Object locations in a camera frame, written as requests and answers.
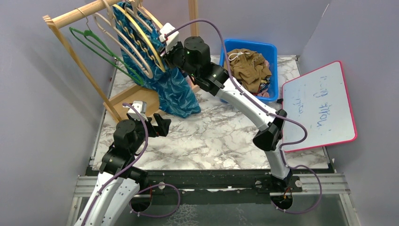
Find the teal patterned shorts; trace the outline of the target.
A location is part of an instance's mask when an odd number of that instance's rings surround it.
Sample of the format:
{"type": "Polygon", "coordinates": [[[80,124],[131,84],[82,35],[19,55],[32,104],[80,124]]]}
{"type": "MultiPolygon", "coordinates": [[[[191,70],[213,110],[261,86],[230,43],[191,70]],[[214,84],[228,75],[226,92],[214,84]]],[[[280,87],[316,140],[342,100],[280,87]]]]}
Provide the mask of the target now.
{"type": "Polygon", "coordinates": [[[125,63],[127,63],[132,69],[136,70],[137,73],[143,78],[144,85],[140,85],[141,87],[157,92],[160,110],[181,118],[186,118],[192,114],[200,113],[201,108],[198,104],[196,96],[190,84],[187,82],[185,75],[178,68],[168,68],[165,61],[161,57],[162,62],[168,69],[165,73],[156,73],[155,76],[150,79],[143,73],[141,69],[137,68],[133,64],[132,60],[126,61],[123,54],[122,58],[125,63]]]}

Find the yellow hanger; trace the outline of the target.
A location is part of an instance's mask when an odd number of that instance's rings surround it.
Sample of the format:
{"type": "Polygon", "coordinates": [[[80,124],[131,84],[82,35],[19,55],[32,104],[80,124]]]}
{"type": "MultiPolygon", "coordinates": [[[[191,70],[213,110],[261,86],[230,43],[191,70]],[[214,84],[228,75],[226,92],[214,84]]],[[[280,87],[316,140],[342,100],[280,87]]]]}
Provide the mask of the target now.
{"type": "MultiPolygon", "coordinates": [[[[159,53],[157,52],[158,48],[164,47],[164,45],[158,40],[158,31],[155,30],[154,26],[152,26],[152,32],[146,30],[143,25],[128,14],[126,6],[126,2],[122,1],[112,5],[113,14],[116,17],[115,26],[128,38],[128,40],[144,57],[145,61],[152,69],[153,76],[155,76],[156,73],[165,73],[168,68],[164,65],[159,53]]],[[[119,37],[119,40],[126,48],[128,48],[128,50],[130,50],[130,47],[121,37],[119,37]]],[[[123,49],[121,49],[121,51],[126,61],[132,60],[123,49]]]]}

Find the mustard brown shorts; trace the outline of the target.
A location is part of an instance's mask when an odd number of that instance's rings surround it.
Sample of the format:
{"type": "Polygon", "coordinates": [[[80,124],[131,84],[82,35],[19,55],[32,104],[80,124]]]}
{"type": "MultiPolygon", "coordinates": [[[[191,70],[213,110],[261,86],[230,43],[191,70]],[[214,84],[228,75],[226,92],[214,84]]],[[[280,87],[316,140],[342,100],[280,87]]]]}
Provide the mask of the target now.
{"type": "Polygon", "coordinates": [[[266,59],[261,53],[242,48],[228,52],[227,56],[233,77],[247,91],[250,83],[266,76],[266,59]]]}

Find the green hanger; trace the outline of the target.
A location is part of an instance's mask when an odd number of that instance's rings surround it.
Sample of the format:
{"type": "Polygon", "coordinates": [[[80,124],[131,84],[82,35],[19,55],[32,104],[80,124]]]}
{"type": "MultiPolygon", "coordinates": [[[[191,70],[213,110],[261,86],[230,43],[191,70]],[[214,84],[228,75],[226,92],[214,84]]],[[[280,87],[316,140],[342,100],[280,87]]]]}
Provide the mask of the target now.
{"type": "Polygon", "coordinates": [[[83,44],[84,46],[86,46],[88,49],[90,49],[92,52],[94,52],[95,54],[97,54],[98,56],[100,56],[102,59],[104,59],[106,62],[108,62],[109,64],[111,64],[112,66],[114,66],[116,69],[120,70],[121,72],[123,72],[125,75],[127,75],[128,77],[130,77],[137,85],[144,85],[144,80],[143,78],[137,73],[136,70],[132,69],[127,63],[123,62],[122,59],[117,56],[115,53],[113,53],[108,47],[107,45],[95,34],[93,33],[91,30],[84,30],[84,31],[80,31],[76,28],[73,27],[69,27],[69,31],[71,32],[71,34],[73,35],[74,38],[76,38],[81,44],[83,44]],[[125,70],[122,69],[121,67],[117,66],[115,63],[113,63],[108,57],[105,57],[103,54],[99,53],[98,51],[96,51],[92,46],[90,46],[89,44],[87,44],[85,41],[83,41],[82,39],[80,39],[77,34],[81,35],[82,37],[84,37],[88,42],[90,42],[93,46],[97,47],[97,49],[101,50],[102,52],[104,52],[106,55],[108,55],[109,57],[115,58],[117,61],[122,62],[122,64],[124,65],[124,67],[126,68],[125,70]]]}

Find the comic print shorts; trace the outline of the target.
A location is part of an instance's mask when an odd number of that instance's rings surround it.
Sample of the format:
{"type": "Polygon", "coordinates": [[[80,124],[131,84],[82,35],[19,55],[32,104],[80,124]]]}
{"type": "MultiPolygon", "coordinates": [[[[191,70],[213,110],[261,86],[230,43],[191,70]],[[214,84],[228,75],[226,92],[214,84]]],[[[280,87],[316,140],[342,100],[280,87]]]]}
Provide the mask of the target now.
{"type": "Polygon", "coordinates": [[[264,79],[254,80],[249,84],[248,91],[257,97],[269,97],[268,89],[270,86],[270,79],[268,77],[264,79]]]}

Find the pink shorts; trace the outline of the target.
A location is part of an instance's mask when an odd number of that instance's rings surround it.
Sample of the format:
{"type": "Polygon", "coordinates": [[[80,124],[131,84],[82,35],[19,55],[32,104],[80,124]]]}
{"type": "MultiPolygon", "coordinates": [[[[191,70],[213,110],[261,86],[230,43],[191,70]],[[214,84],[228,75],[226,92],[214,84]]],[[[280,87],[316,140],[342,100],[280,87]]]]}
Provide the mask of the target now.
{"type": "Polygon", "coordinates": [[[257,97],[269,97],[270,95],[268,94],[268,89],[270,85],[270,77],[272,76],[272,73],[270,71],[270,64],[267,60],[264,61],[265,67],[268,69],[266,72],[266,76],[261,79],[260,81],[260,86],[258,88],[258,93],[256,94],[257,97]]]}

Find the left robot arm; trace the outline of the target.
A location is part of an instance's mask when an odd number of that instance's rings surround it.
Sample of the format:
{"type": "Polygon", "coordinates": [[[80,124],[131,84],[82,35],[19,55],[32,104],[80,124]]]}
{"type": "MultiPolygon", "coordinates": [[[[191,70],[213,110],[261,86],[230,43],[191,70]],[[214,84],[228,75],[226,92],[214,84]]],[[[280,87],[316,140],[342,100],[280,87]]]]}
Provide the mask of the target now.
{"type": "Polygon", "coordinates": [[[140,147],[147,147],[148,138],[165,137],[170,119],[155,113],[144,122],[135,114],[117,123],[114,142],[102,157],[100,172],[91,196],[77,218],[77,226],[112,226],[134,195],[146,191],[148,172],[132,166],[140,147]]]}

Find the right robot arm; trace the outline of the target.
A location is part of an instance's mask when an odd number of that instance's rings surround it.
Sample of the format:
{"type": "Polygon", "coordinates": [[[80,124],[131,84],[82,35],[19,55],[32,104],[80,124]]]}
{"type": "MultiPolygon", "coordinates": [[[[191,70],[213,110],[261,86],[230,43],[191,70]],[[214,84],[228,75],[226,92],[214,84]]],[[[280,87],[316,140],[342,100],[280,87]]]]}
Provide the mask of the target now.
{"type": "Polygon", "coordinates": [[[258,132],[252,141],[266,154],[271,167],[271,185],[279,192],[287,189],[293,173],[283,162],[285,156],[277,150],[282,140],[282,117],[287,113],[263,104],[230,77],[228,70],[211,62],[209,45],[201,37],[191,36],[181,42],[179,38],[160,35],[159,40],[165,44],[162,58],[168,67],[184,71],[195,85],[231,104],[254,123],[258,132]]]}

